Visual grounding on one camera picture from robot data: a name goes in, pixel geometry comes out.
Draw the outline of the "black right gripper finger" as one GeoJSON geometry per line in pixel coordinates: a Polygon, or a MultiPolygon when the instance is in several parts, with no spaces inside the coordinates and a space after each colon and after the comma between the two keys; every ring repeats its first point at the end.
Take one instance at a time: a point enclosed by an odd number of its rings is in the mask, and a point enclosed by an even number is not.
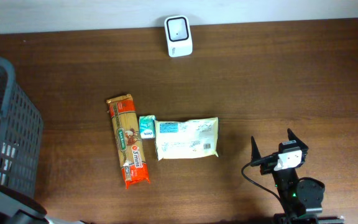
{"type": "Polygon", "coordinates": [[[287,133],[288,133],[288,139],[289,139],[290,141],[296,141],[296,143],[299,145],[299,147],[300,147],[301,149],[306,149],[306,144],[305,144],[303,141],[301,141],[301,140],[293,133],[293,131],[292,131],[290,128],[287,129],[287,133]]]}
{"type": "Polygon", "coordinates": [[[251,136],[251,147],[252,147],[252,152],[251,152],[250,165],[252,167],[255,167],[259,164],[259,161],[261,160],[261,155],[253,136],[251,136]]]}

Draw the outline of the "pale yellow snack package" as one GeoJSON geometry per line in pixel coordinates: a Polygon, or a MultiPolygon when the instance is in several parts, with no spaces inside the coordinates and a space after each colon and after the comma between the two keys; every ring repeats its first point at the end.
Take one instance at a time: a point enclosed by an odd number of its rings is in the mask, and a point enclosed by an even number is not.
{"type": "Polygon", "coordinates": [[[196,159],[218,156],[219,118],[184,122],[155,121],[157,159],[196,159]]]}

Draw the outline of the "small teal tissue pack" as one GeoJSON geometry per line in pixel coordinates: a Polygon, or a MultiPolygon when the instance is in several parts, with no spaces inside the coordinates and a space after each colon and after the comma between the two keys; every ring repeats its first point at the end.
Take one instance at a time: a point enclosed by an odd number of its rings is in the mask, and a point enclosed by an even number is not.
{"type": "Polygon", "coordinates": [[[142,139],[155,138],[155,115],[139,117],[139,132],[142,139]]]}

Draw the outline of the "orange spaghetti package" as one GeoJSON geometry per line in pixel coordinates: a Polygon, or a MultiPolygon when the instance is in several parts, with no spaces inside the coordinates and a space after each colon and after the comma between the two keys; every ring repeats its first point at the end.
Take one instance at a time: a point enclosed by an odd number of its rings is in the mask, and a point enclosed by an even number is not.
{"type": "Polygon", "coordinates": [[[108,99],[106,104],[109,107],[119,165],[126,188],[142,181],[149,182],[149,170],[132,95],[108,99]]]}

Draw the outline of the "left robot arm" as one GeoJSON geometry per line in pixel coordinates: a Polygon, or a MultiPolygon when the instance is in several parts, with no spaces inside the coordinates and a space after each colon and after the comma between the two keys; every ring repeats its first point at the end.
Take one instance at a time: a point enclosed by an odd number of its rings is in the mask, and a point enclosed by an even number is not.
{"type": "Polygon", "coordinates": [[[0,223],[85,223],[66,221],[47,215],[46,209],[34,199],[0,185],[0,223]]]}

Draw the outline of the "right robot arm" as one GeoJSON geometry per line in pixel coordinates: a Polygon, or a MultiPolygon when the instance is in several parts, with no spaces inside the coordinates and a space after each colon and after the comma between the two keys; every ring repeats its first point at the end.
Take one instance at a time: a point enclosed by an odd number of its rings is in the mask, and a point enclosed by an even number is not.
{"type": "Polygon", "coordinates": [[[283,213],[273,216],[274,223],[318,223],[317,214],[323,211],[325,185],[314,178],[299,178],[296,169],[306,160],[309,147],[291,129],[288,140],[278,145],[278,151],[262,157],[254,138],[251,138],[250,166],[260,167],[262,175],[271,174],[277,188],[274,196],[283,213]]]}

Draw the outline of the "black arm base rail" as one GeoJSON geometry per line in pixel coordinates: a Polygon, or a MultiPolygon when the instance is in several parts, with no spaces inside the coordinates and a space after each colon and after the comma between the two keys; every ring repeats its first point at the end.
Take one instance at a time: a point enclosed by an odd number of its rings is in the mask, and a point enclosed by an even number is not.
{"type": "Polygon", "coordinates": [[[345,224],[344,218],[339,217],[309,217],[288,218],[284,214],[275,214],[273,224],[345,224]]]}

